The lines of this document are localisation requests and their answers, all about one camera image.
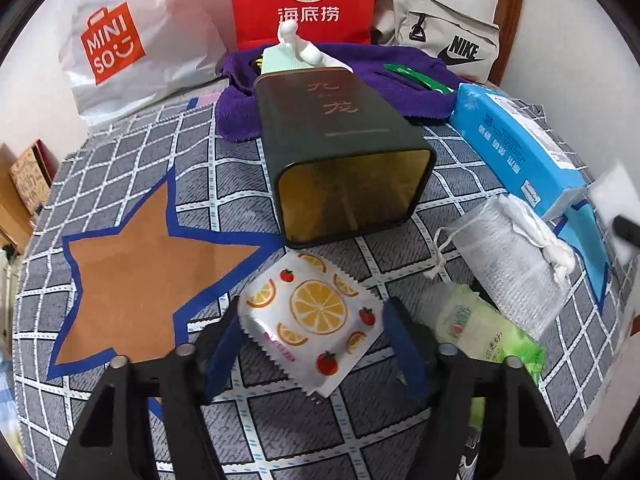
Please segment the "white sponge block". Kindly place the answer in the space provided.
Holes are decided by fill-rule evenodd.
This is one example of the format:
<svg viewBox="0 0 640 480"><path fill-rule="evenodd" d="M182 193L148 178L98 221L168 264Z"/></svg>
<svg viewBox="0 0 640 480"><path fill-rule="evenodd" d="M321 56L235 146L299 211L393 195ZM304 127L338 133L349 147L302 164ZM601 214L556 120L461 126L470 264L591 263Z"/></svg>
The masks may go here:
<svg viewBox="0 0 640 480"><path fill-rule="evenodd" d="M614 233L614 219L621 216L639 224L639 192L624 165L616 160L611 169L589 185L587 195L610 236L618 262L626 266L639 255L639 249Z"/></svg>

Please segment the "grey drawstring pouch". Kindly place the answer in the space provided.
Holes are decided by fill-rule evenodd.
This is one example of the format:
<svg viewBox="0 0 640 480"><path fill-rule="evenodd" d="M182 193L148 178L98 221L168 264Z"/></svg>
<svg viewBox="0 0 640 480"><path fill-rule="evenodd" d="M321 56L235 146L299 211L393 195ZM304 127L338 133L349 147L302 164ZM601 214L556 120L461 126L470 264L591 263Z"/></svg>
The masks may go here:
<svg viewBox="0 0 640 480"><path fill-rule="evenodd" d="M441 226L434 244L426 278L439 274L444 249L454 246L497 309L536 340L566 303L574 249L513 194L492 196Z"/></svg>

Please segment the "orange print wet wipe packet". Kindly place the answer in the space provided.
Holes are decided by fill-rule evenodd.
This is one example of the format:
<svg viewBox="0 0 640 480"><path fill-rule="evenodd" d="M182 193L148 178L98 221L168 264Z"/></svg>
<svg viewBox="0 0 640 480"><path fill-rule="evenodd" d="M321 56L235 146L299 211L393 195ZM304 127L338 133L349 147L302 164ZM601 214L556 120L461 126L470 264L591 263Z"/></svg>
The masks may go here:
<svg viewBox="0 0 640 480"><path fill-rule="evenodd" d="M241 292L244 333L303 392L327 398L383 331L383 303L334 263L289 252Z"/></svg>

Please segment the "green snack packet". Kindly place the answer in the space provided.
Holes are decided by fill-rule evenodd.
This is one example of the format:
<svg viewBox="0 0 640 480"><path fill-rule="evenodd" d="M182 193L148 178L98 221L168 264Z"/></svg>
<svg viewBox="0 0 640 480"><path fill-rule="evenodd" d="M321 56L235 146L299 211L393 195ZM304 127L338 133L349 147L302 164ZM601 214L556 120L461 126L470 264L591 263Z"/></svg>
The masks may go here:
<svg viewBox="0 0 640 480"><path fill-rule="evenodd" d="M452 92L454 92L454 89L451 89L450 87L446 86L446 84L442 84L441 82L431 78L430 76L419 73L416 70L413 70L412 68L409 68L405 65L384 64L383 67L392 73L395 73L399 76L403 76L409 80L412 80L417 84L420 84L421 86L427 88L428 90L438 92L443 96L446 96L446 94L451 94Z"/></svg>

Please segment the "white knitted glove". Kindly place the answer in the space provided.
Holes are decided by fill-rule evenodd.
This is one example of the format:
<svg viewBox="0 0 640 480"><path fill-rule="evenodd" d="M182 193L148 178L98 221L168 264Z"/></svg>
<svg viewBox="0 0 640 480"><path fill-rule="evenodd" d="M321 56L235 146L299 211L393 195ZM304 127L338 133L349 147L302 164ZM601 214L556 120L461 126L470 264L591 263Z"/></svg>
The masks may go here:
<svg viewBox="0 0 640 480"><path fill-rule="evenodd" d="M262 51L262 75L312 68L344 68L351 73L354 71L349 65L321 51L312 42L300 38L297 29L295 20L286 20L279 25L278 43Z"/></svg>

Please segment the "green tissue packet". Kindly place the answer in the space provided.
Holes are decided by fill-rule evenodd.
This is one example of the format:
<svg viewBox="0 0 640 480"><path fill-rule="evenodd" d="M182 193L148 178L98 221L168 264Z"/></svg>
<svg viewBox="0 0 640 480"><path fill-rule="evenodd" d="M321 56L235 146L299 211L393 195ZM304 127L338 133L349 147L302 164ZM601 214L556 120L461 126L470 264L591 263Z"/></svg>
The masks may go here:
<svg viewBox="0 0 640 480"><path fill-rule="evenodd" d="M516 356L534 382L540 378L544 348L468 285L439 283L427 289L416 319L432 330L438 342L454 344L471 359L501 363Z"/></svg>

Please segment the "blue tissue pack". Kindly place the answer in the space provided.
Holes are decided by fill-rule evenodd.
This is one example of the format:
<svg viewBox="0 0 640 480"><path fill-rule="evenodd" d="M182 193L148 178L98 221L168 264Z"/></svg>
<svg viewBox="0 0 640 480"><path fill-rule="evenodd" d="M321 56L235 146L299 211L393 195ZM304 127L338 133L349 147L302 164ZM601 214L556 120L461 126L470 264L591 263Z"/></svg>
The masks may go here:
<svg viewBox="0 0 640 480"><path fill-rule="evenodd" d="M528 203L553 232L577 250L599 310L611 263L587 183L561 148L542 109L477 84L460 84L451 125L480 155L509 193Z"/></svg>

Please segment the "wooden bedside furniture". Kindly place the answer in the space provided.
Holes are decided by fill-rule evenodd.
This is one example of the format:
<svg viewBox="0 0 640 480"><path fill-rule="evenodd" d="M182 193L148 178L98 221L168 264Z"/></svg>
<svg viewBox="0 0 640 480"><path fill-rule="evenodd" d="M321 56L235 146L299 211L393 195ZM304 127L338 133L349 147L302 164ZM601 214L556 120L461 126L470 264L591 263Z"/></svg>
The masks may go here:
<svg viewBox="0 0 640 480"><path fill-rule="evenodd" d="M29 213L18 194L10 175L10 167L14 162L13 154L6 144L1 143L0 162L0 204L1 204L1 236L10 243L19 254L26 252L34 228L30 224Z"/></svg>

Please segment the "grey Nike bag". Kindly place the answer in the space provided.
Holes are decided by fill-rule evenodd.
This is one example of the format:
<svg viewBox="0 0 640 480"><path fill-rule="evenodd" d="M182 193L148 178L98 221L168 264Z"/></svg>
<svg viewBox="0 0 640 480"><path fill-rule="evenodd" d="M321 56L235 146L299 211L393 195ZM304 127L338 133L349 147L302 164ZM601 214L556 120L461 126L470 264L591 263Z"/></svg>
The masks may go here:
<svg viewBox="0 0 640 480"><path fill-rule="evenodd" d="M417 48L484 84L499 56L499 27L438 0L375 0L373 41Z"/></svg>

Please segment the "brown patterned book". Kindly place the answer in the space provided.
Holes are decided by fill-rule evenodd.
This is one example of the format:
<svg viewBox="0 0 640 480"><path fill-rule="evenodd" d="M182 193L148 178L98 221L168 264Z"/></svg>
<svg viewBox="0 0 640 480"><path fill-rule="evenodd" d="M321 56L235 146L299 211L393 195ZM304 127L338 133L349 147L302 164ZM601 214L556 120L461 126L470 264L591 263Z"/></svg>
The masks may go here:
<svg viewBox="0 0 640 480"><path fill-rule="evenodd" d="M40 140L35 140L17 157L10 167L10 176L26 209L30 214L38 214L47 203L53 180L47 150Z"/></svg>

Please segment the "brown wooden headboard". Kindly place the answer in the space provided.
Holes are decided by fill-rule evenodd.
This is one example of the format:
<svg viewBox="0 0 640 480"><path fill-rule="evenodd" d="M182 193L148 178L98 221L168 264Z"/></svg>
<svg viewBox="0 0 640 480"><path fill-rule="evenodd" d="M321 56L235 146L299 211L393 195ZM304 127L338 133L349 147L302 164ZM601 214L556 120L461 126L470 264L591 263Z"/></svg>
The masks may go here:
<svg viewBox="0 0 640 480"><path fill-rule="evenodd" d="M518 23L520 22L523 0L498 0L495 8L494 23L499 27L499 54L492 64L488 79L498 86L501 84L506 64L514 44Z"/></svg>

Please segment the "dark green tin box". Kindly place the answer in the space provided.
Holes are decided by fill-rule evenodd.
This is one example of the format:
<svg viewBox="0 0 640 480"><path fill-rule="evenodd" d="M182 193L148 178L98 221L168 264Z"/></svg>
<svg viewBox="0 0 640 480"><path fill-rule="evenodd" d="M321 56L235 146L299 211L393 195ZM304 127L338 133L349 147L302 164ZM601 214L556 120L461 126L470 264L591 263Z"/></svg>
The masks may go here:
<svg viewBox="0 0 640 480"><path fill-rule="evenodd" d="M436 152L378 92L344 68L265 74L254 92L286 246L338 242L410 219Z"/></svg>

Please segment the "purple towel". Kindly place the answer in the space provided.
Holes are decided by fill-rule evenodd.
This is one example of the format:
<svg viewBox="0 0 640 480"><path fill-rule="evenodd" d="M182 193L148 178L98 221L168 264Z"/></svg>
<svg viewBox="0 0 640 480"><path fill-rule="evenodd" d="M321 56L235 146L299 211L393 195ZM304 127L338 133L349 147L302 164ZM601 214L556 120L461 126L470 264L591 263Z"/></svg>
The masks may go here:
<svg viewBox="0 0 640 480"><path fill-rule="evenodd" d="M448 70L440 58L432 58L420 49L373 44L320 44L319 49L346 63L355 75L376 90L405 118L448 118L456 96L427 89L405 76L388 70L387 64L399 64L457 90L463 79ZM216 133L230 142L254 140L262 135L254 82L258 78L255 62L265 48L238 51L222 63L221 73L229 79L215 108Z"/></svg>

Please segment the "white Miniso plastic bag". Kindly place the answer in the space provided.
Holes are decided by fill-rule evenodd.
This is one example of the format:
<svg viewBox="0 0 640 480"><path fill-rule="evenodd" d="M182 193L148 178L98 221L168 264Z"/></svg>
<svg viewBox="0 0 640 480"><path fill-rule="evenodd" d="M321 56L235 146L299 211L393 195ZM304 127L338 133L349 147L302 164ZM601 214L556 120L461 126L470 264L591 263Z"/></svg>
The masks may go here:
<svg viewBox="0 0 640 480"><path fill-rule="evenodd" d="M226 52L198 0L64 0L58 60L91 130L214 79Z"/></svg>

